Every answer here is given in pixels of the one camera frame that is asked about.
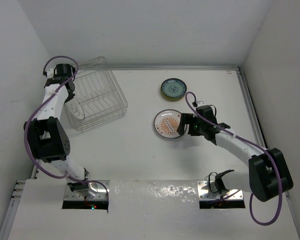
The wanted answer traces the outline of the white floral plate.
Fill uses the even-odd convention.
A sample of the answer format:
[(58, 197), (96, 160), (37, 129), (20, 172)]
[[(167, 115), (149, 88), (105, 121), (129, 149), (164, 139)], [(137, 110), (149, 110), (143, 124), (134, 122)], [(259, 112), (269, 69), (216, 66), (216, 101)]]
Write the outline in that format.
[(175, 109), (164, 109), (153, 119), (154, 131), (162, 138), (174, 140), (182, 136), (177, 132), (181, 122), (181, 112)]

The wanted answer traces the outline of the dark green plate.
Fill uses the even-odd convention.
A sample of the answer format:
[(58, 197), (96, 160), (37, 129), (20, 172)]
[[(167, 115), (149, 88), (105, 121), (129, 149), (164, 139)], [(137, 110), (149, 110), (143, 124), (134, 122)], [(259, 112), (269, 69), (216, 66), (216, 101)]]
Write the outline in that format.
[(169, 78), (162, 82), (160, 92), (168, 98), (182, 98), (185, 96), (188, 88), (186, 83), (179, 78)]

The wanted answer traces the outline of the white plate green rim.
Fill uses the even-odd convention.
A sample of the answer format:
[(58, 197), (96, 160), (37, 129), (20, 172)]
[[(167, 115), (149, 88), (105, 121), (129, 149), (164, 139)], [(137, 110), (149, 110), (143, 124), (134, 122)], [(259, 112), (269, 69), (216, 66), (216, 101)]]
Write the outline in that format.
[(84, 110), (75, 98), (66, 102), (65, 107), (78, 120), (83, 120), (85, 118)]

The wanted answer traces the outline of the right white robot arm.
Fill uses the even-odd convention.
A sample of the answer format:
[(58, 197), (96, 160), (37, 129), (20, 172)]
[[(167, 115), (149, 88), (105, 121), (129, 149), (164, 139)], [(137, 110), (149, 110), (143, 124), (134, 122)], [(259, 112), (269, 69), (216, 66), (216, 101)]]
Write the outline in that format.
[(221, 195), (230, 188), (237, 188), (266, 202), (279, 195), (279, 188), (286, 192), (294, 186), (285, 157), (279, 149), (262, 148), (236, 135), (229, 125), (217, 122), (209, 105), (197, 107), (194, 113), (182, 113), (177, 133), (181, 136), (185, 133), (195, 137), (203, 136), (247, 166), (247, 174), (236, 173), (233, 169), (218, 173), (209, 185), (214, 194)]

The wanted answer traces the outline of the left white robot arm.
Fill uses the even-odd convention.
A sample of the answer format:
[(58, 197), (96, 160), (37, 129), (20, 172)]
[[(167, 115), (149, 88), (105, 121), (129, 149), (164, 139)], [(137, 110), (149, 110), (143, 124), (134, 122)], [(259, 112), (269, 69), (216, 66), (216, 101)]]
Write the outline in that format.
[(44, 71), (47, 81), (39, 109), (24, 124), (26, 150), (38, 161), (55, 167), (62, 178), (67, 178), (69, 189), (87, 198), (90, 187), (88, 172), (70, 157), (70, 140), (60, 123), (65, 103), (75, 96), (75, 85), (70, 79), (76, 72), (70, 64), (57, 64)]

